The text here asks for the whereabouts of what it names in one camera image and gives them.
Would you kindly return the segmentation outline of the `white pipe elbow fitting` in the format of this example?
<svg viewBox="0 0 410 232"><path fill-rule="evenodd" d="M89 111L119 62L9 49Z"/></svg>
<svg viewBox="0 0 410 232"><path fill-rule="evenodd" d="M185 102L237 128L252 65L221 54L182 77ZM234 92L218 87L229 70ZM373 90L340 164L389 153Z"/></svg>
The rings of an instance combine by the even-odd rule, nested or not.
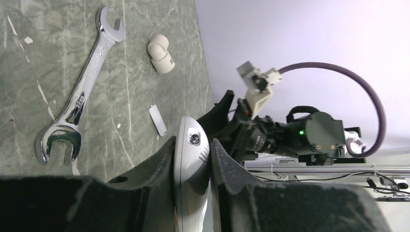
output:
<svg viewBox="0 0 410 232"><path fill-rule="evenodd" d="M147 46L147 51L151 56L151 63L160 74L169 73L175 67L175 62L168 52L168 47L168 39L161 34L154 35Z"/></svg>

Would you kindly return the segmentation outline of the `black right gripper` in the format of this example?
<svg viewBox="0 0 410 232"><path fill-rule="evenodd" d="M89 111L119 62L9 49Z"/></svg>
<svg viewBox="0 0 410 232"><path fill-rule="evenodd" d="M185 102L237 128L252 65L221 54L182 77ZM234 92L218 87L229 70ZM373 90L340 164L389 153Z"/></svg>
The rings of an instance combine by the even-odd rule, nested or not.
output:
<svg viewBox="0 0 410 232"><path fill-rule="evenodd" d="M224 128L224 148L238 162L256 160L259 153L274 154L280 145L282 124L270 116L252 118L247 100L241 98L237 99L234 116L228 122L233 99L234 92L227 90L222 99L197 120L208 140L213 141Z"/></svg>

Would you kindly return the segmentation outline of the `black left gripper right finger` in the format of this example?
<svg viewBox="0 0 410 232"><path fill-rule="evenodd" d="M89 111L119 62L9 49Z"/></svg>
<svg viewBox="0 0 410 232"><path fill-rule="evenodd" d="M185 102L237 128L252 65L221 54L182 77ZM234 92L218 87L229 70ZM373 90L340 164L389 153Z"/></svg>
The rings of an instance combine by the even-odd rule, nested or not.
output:
<svg viewBox="0 0 410 232"><path fill-rule="evenodd" d="M374 199L354 185L264 182L210 144L216 232L388 232Z"/></svg>

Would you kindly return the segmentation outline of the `white remote battery cover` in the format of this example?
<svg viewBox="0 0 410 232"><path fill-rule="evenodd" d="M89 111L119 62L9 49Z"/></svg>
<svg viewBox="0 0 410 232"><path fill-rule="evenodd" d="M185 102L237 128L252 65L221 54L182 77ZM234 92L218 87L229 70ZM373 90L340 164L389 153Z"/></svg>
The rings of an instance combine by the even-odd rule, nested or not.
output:
<svg viewBox="0 0 410 232"><path fill-rule="evenodd" d="M161 116L161 113L160 113L160 111L159 111L157 105L155 105L155 104L152 105L152 106L149 108L148 112L149 112L149 114L150 114L150 116L151 116L151 119L152 119L154 125L155 125L155 128L156 128L156 130L157 130L157 132L158 132L158 135L159 135L160 137L165 136L165 135L167 134L167 127L166 127L166 125L165 125L165 123L164 123L164 120L163 120L163 118L162 118L162 116Z"/></svg>

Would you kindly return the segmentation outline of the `silver combination wrench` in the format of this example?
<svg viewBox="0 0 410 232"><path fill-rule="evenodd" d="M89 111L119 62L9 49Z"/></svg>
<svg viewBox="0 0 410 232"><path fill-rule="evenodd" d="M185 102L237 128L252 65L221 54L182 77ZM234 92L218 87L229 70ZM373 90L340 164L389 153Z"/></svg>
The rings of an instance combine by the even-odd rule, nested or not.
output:
<svg viewBox="0 0 410 232"><path fill-rule="evenodd" d="M108 9L108 6L103 6L96 13L97 39L64 110L36 137L35 155L43 165L49 163L52 146L56 142L66 145L65 165L72 164L79 155L82 145L79 131L81 115L110 49L123 41L125 36L121 18L116 19L113 27L109 24Z"/></svg>

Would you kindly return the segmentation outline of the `white remote control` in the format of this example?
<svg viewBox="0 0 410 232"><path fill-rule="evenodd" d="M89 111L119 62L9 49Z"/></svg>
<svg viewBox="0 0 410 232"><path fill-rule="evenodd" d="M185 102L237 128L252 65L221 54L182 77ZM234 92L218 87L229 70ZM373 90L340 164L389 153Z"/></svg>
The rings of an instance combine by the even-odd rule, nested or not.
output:
<svg viewBox="0 0 410 232"><path fill-rule="evenodd" d="M174 152L177 232L201 232L207 208L210 145L197 120L181 118Z"/></svg>

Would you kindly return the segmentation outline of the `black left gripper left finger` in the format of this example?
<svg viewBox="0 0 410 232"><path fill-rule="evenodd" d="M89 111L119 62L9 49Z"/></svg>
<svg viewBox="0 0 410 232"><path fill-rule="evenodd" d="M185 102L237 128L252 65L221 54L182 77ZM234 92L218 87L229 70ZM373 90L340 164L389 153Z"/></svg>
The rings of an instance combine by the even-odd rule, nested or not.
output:
<svg viewBox="0 0 410 232"><path fill-rule="evenodd" d="M3 232L173 232L171 137L107 183L90 176L2 176Z"/></svg>

